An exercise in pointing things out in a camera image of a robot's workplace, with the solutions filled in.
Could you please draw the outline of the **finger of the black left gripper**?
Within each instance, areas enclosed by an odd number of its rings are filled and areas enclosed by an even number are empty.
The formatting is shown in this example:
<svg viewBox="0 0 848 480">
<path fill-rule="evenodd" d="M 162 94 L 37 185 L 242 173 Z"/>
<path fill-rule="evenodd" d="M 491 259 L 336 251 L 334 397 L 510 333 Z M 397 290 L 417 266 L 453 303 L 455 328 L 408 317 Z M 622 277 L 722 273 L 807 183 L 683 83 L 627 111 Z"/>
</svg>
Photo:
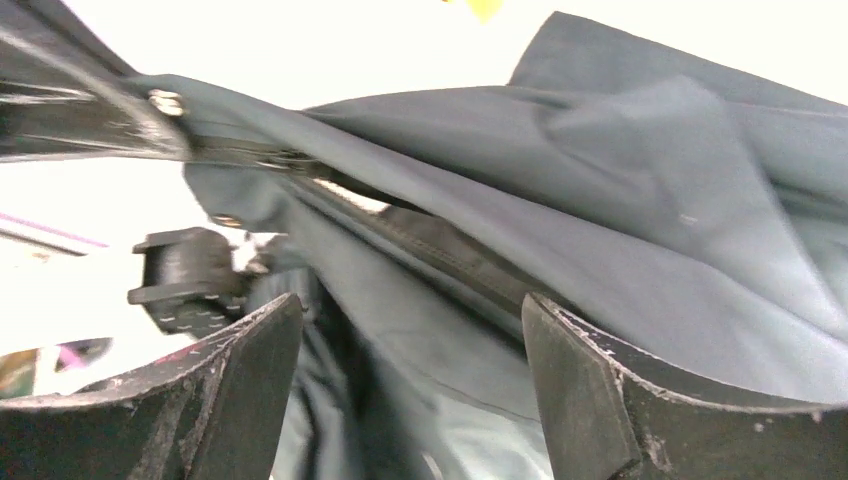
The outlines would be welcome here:
<svg viewBox="0 0 848 480">
<path fill-rule="evenodd" d="M 185 134 L 62 1 L 1 4 L 1 160 L 184 161 Z"/>
</svg>

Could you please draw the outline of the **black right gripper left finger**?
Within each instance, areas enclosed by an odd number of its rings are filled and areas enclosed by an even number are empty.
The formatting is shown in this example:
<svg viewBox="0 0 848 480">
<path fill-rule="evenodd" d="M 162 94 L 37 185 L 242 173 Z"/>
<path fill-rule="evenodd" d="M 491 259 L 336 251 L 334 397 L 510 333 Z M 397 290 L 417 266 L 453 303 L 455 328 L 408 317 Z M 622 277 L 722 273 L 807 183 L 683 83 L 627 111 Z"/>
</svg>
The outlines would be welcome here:
<svg viewBox="0 0 848 480">
<path fill-rule="evenodd" d="M 5 479 L 267 479 L 297 363 L 284 294 L 150 364 L 1 404 Z"/>
</svg>

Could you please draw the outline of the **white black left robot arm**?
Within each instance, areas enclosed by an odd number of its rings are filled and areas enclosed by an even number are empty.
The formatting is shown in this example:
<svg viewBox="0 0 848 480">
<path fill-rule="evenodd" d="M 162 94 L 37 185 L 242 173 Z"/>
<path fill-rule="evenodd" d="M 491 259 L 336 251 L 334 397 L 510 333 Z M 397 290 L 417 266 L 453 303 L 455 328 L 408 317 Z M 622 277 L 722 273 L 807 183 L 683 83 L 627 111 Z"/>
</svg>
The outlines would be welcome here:
<svg viewBox="0 0 848 480">
<path fill-rule="evenodd" d="M 183 97 L 129 81 L 131 68 L 59 1 L 1 5 L 1 160 L 134 157 L 187 161 Z M 240 314 L 242 280 L 225 240 L 192 228 L 149 235 L 127 299 L 167 333 L 205 336 Z"/>
</svg>

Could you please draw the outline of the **grey gradient zip jacket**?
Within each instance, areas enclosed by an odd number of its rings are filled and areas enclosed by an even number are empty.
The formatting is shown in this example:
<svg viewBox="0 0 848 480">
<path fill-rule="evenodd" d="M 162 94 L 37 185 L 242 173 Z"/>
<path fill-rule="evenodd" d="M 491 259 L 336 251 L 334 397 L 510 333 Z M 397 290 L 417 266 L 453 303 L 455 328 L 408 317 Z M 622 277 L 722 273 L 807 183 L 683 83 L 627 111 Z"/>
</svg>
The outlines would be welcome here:
<svg viewBox="0 0 848 480">
<path fill-rule="evenodd" d="M 281 232 L 278 479 L 558 479 L 522 305 L 847 409 L 847 109 L 555 13 L 504 86 L 302 111 L 176 75 L 211 215 Z"/>
</svg>

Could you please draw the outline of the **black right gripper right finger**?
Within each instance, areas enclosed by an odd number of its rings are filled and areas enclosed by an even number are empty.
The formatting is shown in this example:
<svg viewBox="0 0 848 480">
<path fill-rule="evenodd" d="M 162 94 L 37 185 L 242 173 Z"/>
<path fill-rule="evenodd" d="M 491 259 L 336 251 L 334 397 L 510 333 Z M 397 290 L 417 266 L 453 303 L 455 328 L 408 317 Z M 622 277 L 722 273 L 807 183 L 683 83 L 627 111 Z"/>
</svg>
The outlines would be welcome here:
<svg viewBox="0 0 848 480">
<path fill-rule="evenodd" d="M 847 409 L 727 385 L 599 330 L 552 300 L 522 305 L 558 479 L 843 479 Z"/>
</svg>

